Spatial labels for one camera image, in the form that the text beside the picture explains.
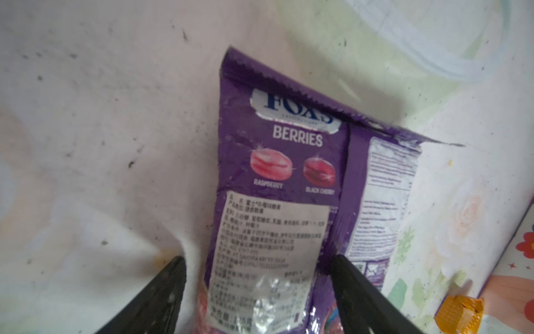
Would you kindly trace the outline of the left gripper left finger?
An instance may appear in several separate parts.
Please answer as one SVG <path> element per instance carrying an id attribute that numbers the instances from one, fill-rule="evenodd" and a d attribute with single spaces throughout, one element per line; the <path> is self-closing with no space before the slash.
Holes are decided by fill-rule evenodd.
<path id="1" fill-rule="evenodd" d="M 186 260 L 174 257 L 97 334 L 174 333 L 186 285 Z"/>

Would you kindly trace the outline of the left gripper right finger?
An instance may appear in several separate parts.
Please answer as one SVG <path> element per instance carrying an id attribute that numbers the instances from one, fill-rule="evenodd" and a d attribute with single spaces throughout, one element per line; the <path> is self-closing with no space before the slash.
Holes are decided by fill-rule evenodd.
<path id="1" fill-rule="evenodd" d="M 422 334 L 343 255 L 333 257 L 329 274 L 343 332 Z"/>

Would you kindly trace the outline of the purple Fox's berries candy bag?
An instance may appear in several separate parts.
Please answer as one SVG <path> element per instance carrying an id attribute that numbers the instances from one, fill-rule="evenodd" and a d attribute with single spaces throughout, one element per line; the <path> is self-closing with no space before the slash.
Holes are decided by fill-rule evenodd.
<path id="1" fill-rule="evenodd" d="M 381 288 L 426 136 L 235 48 L 221 63 L 214 231 L 195 333 L 342 333 L 328 267 Z"/>

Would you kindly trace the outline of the white paper gift bag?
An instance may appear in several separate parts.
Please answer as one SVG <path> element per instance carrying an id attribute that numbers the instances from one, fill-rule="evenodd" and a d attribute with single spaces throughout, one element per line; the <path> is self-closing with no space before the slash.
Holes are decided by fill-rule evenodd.
<path id="1" fill-rule="evenodd" d="M 533 334 L 533 201 L 504 244 L 479 296 L 479 333 Z"/>

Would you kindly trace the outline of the small orange snack packet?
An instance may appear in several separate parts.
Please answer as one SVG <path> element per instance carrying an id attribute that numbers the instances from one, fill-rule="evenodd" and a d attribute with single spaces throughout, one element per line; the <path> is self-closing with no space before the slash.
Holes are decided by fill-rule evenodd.
<path id="1" fill-rule="evenodd" d="M 484 311 L 482 299 L 468 296 L 448 296 L 440 306 L 434 320 L 446 334 L 477 334 Z"/>

